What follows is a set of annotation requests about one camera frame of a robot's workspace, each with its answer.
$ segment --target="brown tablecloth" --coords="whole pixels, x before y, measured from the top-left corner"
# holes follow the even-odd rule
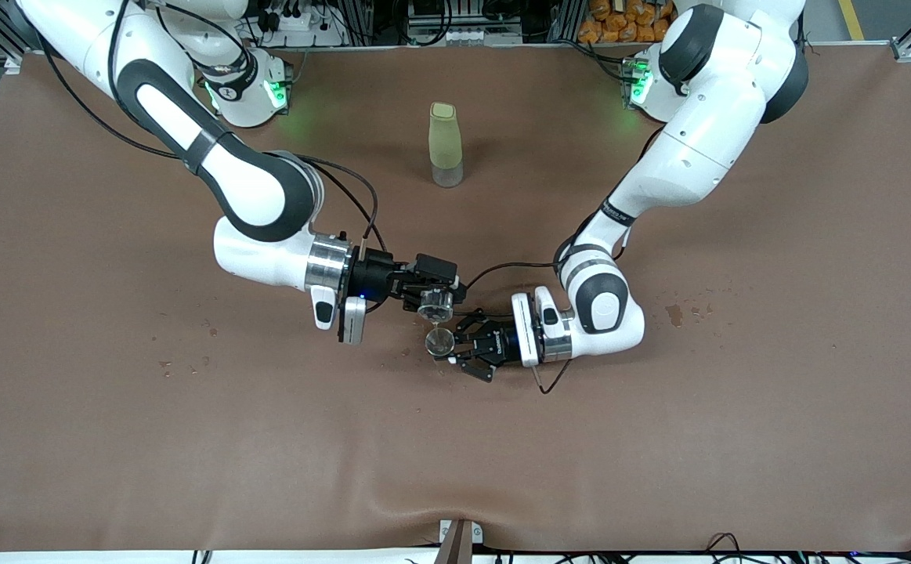
[[[452,517],[508,549],[910,548],[911,65],[818,51],[714,195],[638,222],[644,343],[550,396],[434,364],[395,302],[348,347],[301,292],[226,274],[204,185],[27,57],[0,85],[0,550],[423,544]],[[567,49],[319,53],[294,96],[241,135],[362,172],[390,250],[465,276],[551,259],[656,127]],[[455,190],[430,182],[434,100]],[[316,228],[362,227],[327,185]]]

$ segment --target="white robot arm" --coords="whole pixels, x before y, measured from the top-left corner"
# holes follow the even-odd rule
[[[770,11],[757,6],[748,11],[742,2],[724,2],[725,9],[748,11],[746,19],[699,4],[680,15],[663,44],[638,55],[651,71],[632,101],[667,124],[577,235],[556,252],[556,274],[570,307],[559,311],[552,293],[541,286],[532,294],[515,294],[513,324],[490,320],[483,312],[466,318],[455,340],[473,347],[450,360],[490,381],[505,361],[535,367],[619,353],[640,343],[644,313],[612,249],[626,245],[634,221],[649,208],[688,206],[708,196],[755,128],[781,117],[799,100],[807,67],[789,31],[803,3],[771,0],[764,3],[773,6]],[[492,349],[509,352],[495,356]]]
[[[65,60],[207,183],[225,213],[214,244],[226,271],[308,292],[320,329],[330,329],[343,310],[338,334],[351,344],[361,342],[369,301],[393,297],[417,310],[424,295],[445,292],[449,304],[465,299],[456,265],[448,261],[418,255],[413,263],[395,262],[384,251],[352,248],[344,234],[313,232],[324,195],[314,168],[283,151],[252,150],[212,117],[190,93],[186,45],[157,14],[118,0],[17,3]]]

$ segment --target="bottle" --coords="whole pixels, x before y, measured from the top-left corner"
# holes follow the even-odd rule
[[[458,129],[455,106],[431,104],[431,126],[427,133],[431,154],[431,176],[442,188],[454,188],[462,182],[462,134]]]

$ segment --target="yellow floor line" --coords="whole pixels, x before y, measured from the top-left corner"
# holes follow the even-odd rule
[[[859,26],[859,18],[855,15],[855,6],[852,0],[838,0],[841,6],[841,15],[845,18],[845,27],[848,28],[849,36],[852,36],[853,42],[865,42],[866,36],[862,34],[862,28]]]

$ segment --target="black cable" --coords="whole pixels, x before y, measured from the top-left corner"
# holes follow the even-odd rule
[[[663,131],[663,125],[661,125],[655,132],[651,133],[651,135],[649,135],[649,138],[646,138],[646,143],[644,143],[644,147],[640,151],[640,157],[637,158],[637,161],[640,160],[640,158],[643,158],[645,156],[646,151],[649,150],[649,146],[651,146],[651,144],[653,144],[653,140],[658,138],[658,136],[660,135],[660,132],[662,132],[662,131]]]
[[[469,288],[472,288],[473,284],[475,284],[476,282],[479,282],[480,278],[483,278],[484,276],[486,276],[487,274],[490,274],[491,272],[493,272],[495,270],[501,270],[502,268],[512,268],[512,267],[552,268],[555,266],[556,266],[555,262],[505,262],[505,263],[501,263],[498,265],[491,266],[490,268],[487,268],[483,272],[480,272],[479,274],[477,274],[476,278],[473,278],[472,280],[469,281],[468,284],[465,285],[465,289],[466,289],[466,291],[469,291]]]
[[[734,544],[734,550],[736,550],[738,552],[738,554],[740,554],[741,545],[738,544],[737,537],[735,537],[733,533],[717,533],[717,534],[713,535],[713,538],[710,539],[709,546],[706,546],[706,553],[709,553],[710,550],[713,550],[714,548],[716,548],[716,545],[723,542],[724,539],[729,539],[730,542]]]
[[[570,364],[573,363],[573,358],[563,362],[563,367],[559,369],[559,374],[556,375],[556,378],[553,379],[552,383],[549,385],[549,388],[542,388],[542,382],[538,379],[538,372],[535,374],[535,383],[538,385],[538,390],[542,392],[542,396],[548,396],[552,389],[556,388],[556,385],[559,383],[559,379],[563,378],[563,375],[566,374],[566,368],[570,368]]]
[[[799,47],[800,50],[803,50],[803,42],[806,40],[806,35],[803,32],[803,13],[806,11],[806,8],[800,10],[800,17],[796,20],[796,47]]]
[[[201,554],[201,564],[208,564],[211,561],[211,550],[195,550],[193,554],[190,555],[190,564],[197,564],[197,553]]]
[[[498,12],[490,9],[494,4],[501,4],[503,2],[504,0],[483,0],[483,6],[479,8],[480,15],[483,15],[484,18],[487,18],[490,21],[505,21],[521,15],[520,6],[516,11],[510,12]]]
[[[613,62],[613,63],[618,64],[621,61],[620,58],[609,57],[609,55],[602,55],[602,54],[596,53],[594,47],[591,47],[591,50],[588,51],[587,49],[584,49],[583,45],[575,42],[573,39],[553,39],[552,42],[549,42],[549,43],[563,43],[563,44],[569,45],[571,47],[574,47],[574,49],[583,53],[584,56],[598,57],[599,60],[602,60],[605,62]]]
[[[250,59],[250,56],[251,56],[251,55],[250,55],[250,51],[247,51],[247,47],[245,47],[245,45],[243,44],[243,42],[240,41],[239,38],[234,37],[234,36],[232,35],[232,33],[227,32],[225,28],[223,28],[222,26],[216,24],[214,21],[211,21],[211,20],[209,20],[208,18],[205,18],[204,16],[197,15],[197,14],[195,14],[195,13],[189,11],[189,10],[184,10],[183,8],[180,8],[179,6],[175,6],[175,5],[173,5],[173,4],[164,4],[164,6],[166,7],[167,10],[172,10],[172,11],[175,11],[176,13],[178,13],[178,14],[183,14],[183,15],[189,16],[189,17],[191,17],[191,18],[194,18],[194,19],[197,20],[197,21],[200,21],[200,22],[202,22],[202,23],[204,23],[204,24],[207,24],[207,25],[209,25],[209,26],[211,26],[211,27],[213,27],[213,28],[215,28],[215,29],[218,29],[219,32],[222,32],[222,35],[225,35],[226,38],[228,38],[228,39],[230,40],[230,42],[233,43],[233,45],[235,45],[236,47],[239,47],[239,48],[240,48],[240,53],[243,54],[243,57],[244,57],[244,59],[245,59],[244,65],[250,64],[250,60],[249,60],[249,59]],[[159,14],[159,23],[162,24],[162,29],[164,29],[164,31],[165,31],[166,33],[168,33],[170,37],[172,37],[172,33],[169,33],[169,29],[166,29],[166,24],[164,23],[164,21],[162,21],[162,14],[159,13],[159,8],[158,8],[158,7],[157,7],[157,9],[155,9],[155,12],[157,12],[157,14]],[[198,67],[209,67],[209,65],[204,64],[204,63],[202,63],[201,61],[195,60],[194,57],[190,56],[190,53],[187,53],[187,57],[189,57],[190,60],[193,61],[193,63],[194,63],[195,65],[197,65]],[[245,68],[246,68],[246,67],[237,68],[237,69],[234,70],[233,72],[245,71]]]
[[[601,55],[596,53],[595,47],[592,46],[591,43],[587,44],[587,49],[584,49],[583,45],[574,42],[571,39],[553,39],[551,43],[566,43],[567,45],[574,47],[574,49],[583,53],[585,56],[591,57],[593,60],[595,60],[595,62],[598,64],[598,67],[602,68],[602,72],[605,72],[605,74],[609,75],[611,78],[615,78],[621,82],[628,80],[628,78],[625,78],[623,75],[615,74],[615,72],[612,72],[612,69],[606,66],[606,62],[621,65],[623,64],[623,60],[620,60],[620,58],[609,57],[608,55]]]
[[[250,39],[254,40],[254,45],[259,47],[259,42],[261,40],[258,39],[257,33],[254,32],[254,24],[250,23],[250,18],[243,18],[243,21],[247,22],[247,29],[250,31]]]
[[[125,101],[117,94],[117,83],[114,80],[114,68],[116,65],[116,55],[117,55],[117,37],[121,33],[121,22],[125,20],[125,12],[128,9],[128,0],[121,0],[121,5],[117,8],[117,19],[114,21],[114,31],[110,33],[110,46],[107,48],[107,85],[110,87],[110,95],[114,97],[115,103],[121,107],[121,111],[125,112],[125,115],[129,119],[132,119],[136,124],[139,124],[140,128],[144,128],[144,125],[139,123],[139,119],[136,119],[132,112],[128,111],[128,107],[125,106]]]
[[[365,218],[365,221],[367,221],[367,222],[372,221],[372,218],[370,215],[368,215],[368,211],[365,210],[365,207],[361,204],[361,202],[358,201],[357,197],[354,196],[354,193],[352,193],[351,190],[348,190],[347,186],[344,186],[343,183],[341,183],[339,181],[339,179],[337,179],[337,176],[332,175],[329,171],[326,170],[326,168],[320,167],[317,163],[315,163],[315,161],[309,161],[309,160],[306,160],[305,158],[302,158],[302,163],[307,163],[309,165],[309,167],[315,168],[317,171],[322,172],[322,174],[325,175],[326,178],[330,179],[330,182],[333,182],[335,185],[337,185],[337,188],[339,188],[341,190],[341,192],[343,192],[344,195],[347,196],[348,200],[351,200],[352,204],[354,204],[356,207],[358,207],[358,211],[361,212],[361,215]],[[379,247],[383,251],[388,252],[388,250],[386,249],[385,241],[382,240],[382,234],[379,233],[378,226],[372,224],[372,232],[375,233],[375,239],[378,240]]]
[[[340,23],[341,25],[343,25],[344,28],[347,29],[348,31],[350,31],[352,34],[357,35],[358,37],[360,37],[360,38],[361,38],[362,44],[368,45],[368,42],[367,42],[368,39],[375,39],[375,34],[373,34],[373,33],[365,33],[365,32],[358,31],[357,29],[352,28],[352,27],[351,27],[351,24],[349,24],[347,21],[345,21],[344,18],[341,18],[341,16],[338,16],[338,15],[337,15],[337,12],[334,11],[334,10],[332,9],[332,7],[330,7],[330,6],[326,3],[326,0],[324,0],[324,2],[323,2],[323,12],[320,13],[320,17],[322,17],[324,20],[326,20],[326,19],[327,19],[327,12],[330,12],[330,15],[333,16],[334,21],[336,21],[336,22]]]
[[[431,38],[430,42],[426,42],[426,43],[415,42],[413,39],[410,38],[409,35],[406,34],[405,31],[403,31],[402,25],[400,23],[402,18],[396,17],[397,14],[399,13],[399,11],[398,11],[399,3],[400,3],[400,0],[393,0],[393,25],[396,28],[396,34],[399,35],[399,38],[402,39],[403,42],[406,42],[408,45],[419,45],[421,47],[430,47],[431,45],[434,45],[437,42],[441,42],[441,40],[444,39],[446,35],[448,35],[448,31],[452,28],[452,19],[454,17],[454,10],[452,10],[452,2],[451,2],[451,0],[445,0],[445,7],[447,8],[447,11],[448,11],[447,23],[445,22],[445,12],[444,12],[444,10],[442,10],[442,12],[441,12],[441,29],[438,30],[437,35],[435,35],[433,38]]]
[[[44,58],[48,60],[48,64],[51,67],[51,71],[54,72],[55,78],[58,78],[58,82],[62,83],[62,86],[65,88],[65,92],[68,92],[69,96],[72,96],[72,99],[74,99],[76,103],[79,104],[79,107],[81,107],[82,110],[86,112],[86,115],[89,115],[93,121],[96,121],[97,125],[100,125],[101,128],[106,129],[107,132],[109,132],[112,136],[115,136],[115,138],[121,139],[122,142],[130,144],[130,146],[133,146],[136,149],[141,149],[151,154],[157,154],[159,157],[177,158],[175,154],[168,153],[168,151],[155,149],[155,147],[136,142],[136,140],[123,135],[123,133],[119,132],[117,129],[111,128],[111,126],[108,125],[106,121],[101,119],[99,115],[94,114],[93,110],[90,110],[89,106],[86,106],[86,103],[80,99],[79,94],[77,94],[75,90],[72,89],[72,86],[69,85],[68,81],[65,80],[65,76],[62,75],[61,70],[58,69],[58,65],[55,64],[55,60],[51,57],[51,46],[48,44],[47,40],[44,39],[44,36],[39,34],[37,36],[37,39],[41,43],[41,49],[44,51]]]
[[[598,54],[595,53],[595,47],[591,46],[591,43],[588,43],[587,46],[591,47],[591,53],[595,54],[595,57],[592,57],[592,58],[594,58],[595,62],[598,64],[598,67],[601,67],[602,71],[605,72],[605,74],[609,75],[611,78],[615,78],[616,80],[619,80],[619,82],[625,82],[627,80],[626,78],[624,78],[623,75],[615,74],[615,72],[612,72],[612,69],[606,67],[605,61],[602,61],[602,58]]]
[[[372,195],[372,213],[368,220],[368,227],[365,228],[365,233],[361,238],[368,239],[373,228],[375,228],[375,220],[379,215],[379,193],[375,189],[375,186],[372,186],[372,183],[368,182],[368,179],[365,179],[365,176],[359,175],[358,172],[354,172],[351,168],[344,167],[344,165],[336,164],[333,161],[324,161],[323,158],[309,157],[307,154],[296,154],[295,156],[301,158],[302,161],[307,161],[309,164],[318,163],[324,167],[336,168],[338,171],[344,172],[345,175],[350,175],[353,178],[358,179],[358,182],[365,185],[365,188],[368,189],[368,193]]]

